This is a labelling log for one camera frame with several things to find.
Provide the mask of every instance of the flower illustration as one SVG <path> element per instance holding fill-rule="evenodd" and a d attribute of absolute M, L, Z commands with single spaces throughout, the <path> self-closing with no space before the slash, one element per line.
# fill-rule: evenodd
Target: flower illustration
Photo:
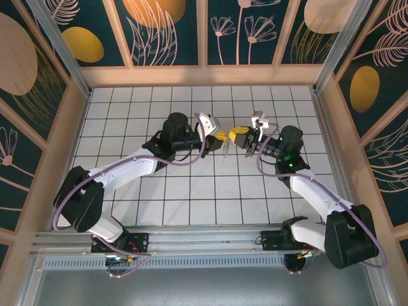
<path fill-rule="evenodd" d="M 9 166 L 13 162 L 13 154 L 17 145 L 18 134 L 10 129 L 8 135 L 4 127 L 0 127 L 0 164 Z"/>
<path fill-rule="evenodd" d="M 238 0 L 241 8 L 249 8 L 251 6 L 267 6 L 280 3 L 281 0 Z"/>
<path fill-rule="evenodd" d="M 248 64 L 251 64 L 251 48 L 253 43 L 261 43 L 276 39 L 275 24 L 273 18 L 259 17 L 254 23 L 254 17 L 247 17 L 244 20 L 245 31 L 249 42 Z"/>
<path fill-rule="evenodd" d="M 14 131 L 13 129 L 10 129 L 7 134 L 6 129 L 4 127 L 0 127 L 0 166 L 12 166 L 18 171 L 21 171 L 22 173 L 25 173 L 31 177 L 34 177 L 33 174 L 13 164 L 13 155 L 15 152 L 15 148 L 17 146 L 17 139 L 18 139 L 18 133 L 16 131 Z M 29 188 L 26 188 L 24 186 L 21 186 L 20 184 L 14 183 L 4 177 L 0 177 L 0 181 L 8 185 L 11 185 L 13 187 L 19 188 L 21 190 L 27 191 L 27 192 L 29 190 Z M 0 207 L 0 209 L 13 210 L 11 208 L 4 208 L 4 207 Z"/>
<path fill-rule="evenodd" d="M 210 21 L 211 21 L 212 29 L 214 30 L 214 33 L 217 36 L 219 59 L 221 61 L 221 65 L 223 65 L 224 61 L 222 60 L 219 38 L 221 36 L 234 34 L 235 33 L 235 28 L 233 27 L 234 24 L 231 20 L 231 17 L 228 17 L 228 18 L 221 17 L 219 20 L 217 17 L 212 17 Z"/>
<path fill-rule="evenodd" d="M 240 14 L 238 16 L 238 30 L 237 30 L 237 45 L 236 45 L 236 60 L 237 65 L 240 64 L 240 31 L 241 31 L 241 19 L 244 8 L 250 8 L 251 6 L 268 6 L 280 3 L 281 0 L 238 0 L 240 6 Z"/>

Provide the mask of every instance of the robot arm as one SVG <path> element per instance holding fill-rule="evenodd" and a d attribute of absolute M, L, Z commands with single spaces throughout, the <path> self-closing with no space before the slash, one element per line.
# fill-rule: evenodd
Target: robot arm
<path fill-rule="evenodd" d="M 101 176 L 78 190 L 62 208 L 61 214 L 77 232 L 93 233 L 122 249 L 127 244 L 128 231 L 119 221 L 102 212 L 104 196 L 138 177 L 159 171 L 167 165 L 154 159 L 138 159 L 137 156 L 159 157 L 172 162 L 176 152 L 199 149 L 203 142 L 205 142 L 205 149 L 202 157 L 221 148 L 226 135 L 219 131 L 218 120 L 204 113 L 200 113 L 199 120 L 203 124 L 204 135 L 201 130 L 198 131 L 198 124 L 194 131 L 191 129 L 188 118 L 184 114 L 171 113 L 164 122 L 163 129 L 131 155 L 100 168 L 90 170 L 84 170 L 80 166 L 73 168 L 63 182 L 54 200 L 54 206 L 59 207 L 62 200 L 79 183 L 109 168 L 109 171 L 104 171 Z M 134 157 L 133 162 L 122 163 L 123 160 L 132 157 Z"/>
<path fill-rule="evenodd" d="M 229 137 L 241 149 L 246 149 L 245 156 L 250 157 L 259 152 L 266 140 L 263 129 L 267 127 L 268 120 L 263 112 L 255 112 L 252 116 L 252 127 L 236 127 L 229 132 Z M 306 175 L 318 181 L 310 166 L 300 156 L 302 135 L 302 131 L 297 127 L 285 126 L 281 129 L 278 139 L 271 138 L 261 153 L 276 158 L 276 174 Z M 283 238 L 275 241 L 281 241 L 285 245 L 296 242 L 309 244 L 325 252 L 337 268 L 344 268 L 378 255 L 379 250 L 373 241 L 339 202 L 349 208 L 375 235 L 371 211 L 365 205 L 354 205 L 337 195 L 337 200 L 334 200 L 325 190 L 305 177 L 279 177 L 279 180 L 311 204 L 326 224 L 316 224 L 306 217 L 295 217 L 284 222 L 282 231 L 277 233 L 277 236 Z"/>

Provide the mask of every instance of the metal bar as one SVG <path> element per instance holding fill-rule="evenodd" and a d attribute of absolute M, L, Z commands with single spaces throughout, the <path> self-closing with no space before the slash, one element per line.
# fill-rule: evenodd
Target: metal bar
<path fill-rule="evenodd" d="M 90 87 L 80 70 L 77 60 L 75 60 L 69 51 L 69 46 L 45 6 L 45 2 L 38 0 L 26 0 L 26 2 L 84 96 L 89 96 L 91 91 Z"/>
<path fill-rule="evenodd" d="M 242 268 L 242 267 L 282 267 L 283 254 L 213 255 L 213 256 L 162 256 L 149 260 L 141 269 L 180 268 Z M 117 263 L 112 270 L 130 269 L 144 259 L 131 263 Z M 106 270 L 106 260 L 101 257 L 48 257 L 42 266 L 44 270 Z"/>
<path fill-rule="evenodd" d="M 337 181 L 337 187 L 339 195 L 353 203 L 356 201 L 356 196 L 352 192 L 350 184 L 347 180 L 348 176 L 346 174 L 346 169 L 343 166 L 342 156 L 340 155 L 340 148 L 338 143 L 335 141 L 335 135 L 333 134 L 333 122 L 331 120 L 330 114 L 326 109 L 326 105 L 321 99 L 319 94 L 315 92 L 312 93 L 312 100 L 317 112 L 317 119 L 319 121 L 322 136 L 326 144 L 326 149 L 328 151 L 328 157 L 330 160 L 330 166 L 333 170 L 333 175 Z"/>
<path fill-rule="evenodd" d="M 337 35 L 336 40 L 331 47 L 326 60 L 324 61 L 323 68 L 317 77 L 315 83 L 315 91 L 317 93 L 320 93 L 323 90 L 337 63 L 340 61 L 343 53 L 347 50 L 347 47 L 353 39 L 354 34 L 358 30 L 358 27 L 370 9 L 371 2 L 372 0 L 363 0 L 356 1 L 354 4 L 349 17 L 344 24 L 344 27 Z"/>
<path fill-rule="evenodd" d="M 146 226 L 129 229 L 132 233 L 149 233 L 148 252 L 153 256 L 186 256 L 265 253 L 255 244 L 263 230 L 280 230 L 280 226 L 191 226 L 192 228 Z M 89 255 L 91 235 L 43 232 L 36 235 L 32 253 Z M 269 254 L 298 253 L 276 251 Z"/>
<path fill-rule="evenodd" d="M 43 276 L 43 264 L 44 258 L 42 256 L 30 258 L 26 269 L 27 272 L 20 285 L 20 291 L 14 304 L 15 306 L 34 305 Z"/>
<path fill-rule="evenodd" d="M 324 137 L 326 147 L 328 148 L 330 165 L 334 169 L 333 174 L 335 175 L 335 179 L 337 179 L 339 182 L 339 194 L 341 195 L 341 197 L 353 203 L 357 203 L 356 196 L 354 195 L 354 190 L 351 188 L 351 183 L 347 179 L 348 176 L 346 175 L 346 169 L 344 168 L 342 156 L 340 155 L 340 146 L 337 143 L 335 135 L 333 134 L 333 129 L 330 128 L 333 126 L 333 122 L 331 120 L 330 114 L 327 111 L 326 104 L 324 103 L 324 99 L 321 96 L 321 92 L 318 94 L 313 93 L 312 99 L 314 102 L 314 106 L 319 114 L 317 118 L 321 125 L 322 135 Z M 378 258 L 370 259 L 368 260 L 368 262 L 371 262 L 375 265 L 381 264 Z M 397 305 L 395 295 L 391 288 L 391 284 L 386 271 L 366 268 L 366 272 L 367 278 L 371 282 L 372 290 L 374 292 L 375 299 L 377 300 L 378 305 Z"/>

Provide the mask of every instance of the orange circle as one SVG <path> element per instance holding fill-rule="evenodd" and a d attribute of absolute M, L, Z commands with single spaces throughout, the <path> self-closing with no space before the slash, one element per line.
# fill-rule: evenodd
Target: orange circle
<path fill-rule="evenodd" d="M 151 28 L 166 26 L 166 12 L 176 23 L 186 11 L 186 0 L 123 0 L 123 4 L 133 19 Z"/>

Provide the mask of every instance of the white tile floor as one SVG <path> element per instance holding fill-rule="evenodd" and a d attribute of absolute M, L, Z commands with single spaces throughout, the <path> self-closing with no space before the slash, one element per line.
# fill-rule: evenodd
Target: white tile floor
<path fill-rule="evenodd" d="M 162 128 L 170 112 L 186 114 L 193 127 L 194 112 L 212 114 L 228 132 L 234 126 L 251 125 L 254 110 L 263 110 L 281 127 L 300 127 L 303 158 L 335 190 L 306 86 L 95 89 L 73 166 L 102 166 L 136 151 Z M 275 224 L 295 215 L 320 222 L 308 203 L 276 178 L 261 176 L 255 158 L 245 158 L 244 153 L 230 144 L 226 158 L 218 150 L 191 167 L 169 166 L 134 180 L 105 196 L 104 211 L 125 226 Z M 274 173 L 273 166 L 264 164 L 264 170 Z"/>

